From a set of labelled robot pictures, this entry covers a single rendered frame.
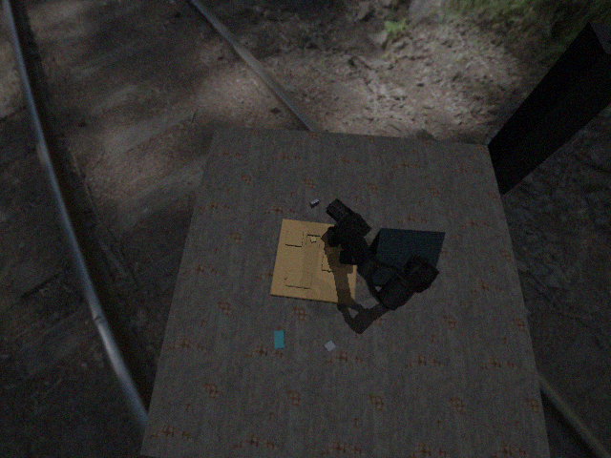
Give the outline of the teal rectangular block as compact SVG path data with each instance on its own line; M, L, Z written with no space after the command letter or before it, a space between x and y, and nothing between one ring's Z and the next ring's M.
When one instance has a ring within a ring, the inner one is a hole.
M273 334L275 336L275 349L284 348L284 332L273 330Z

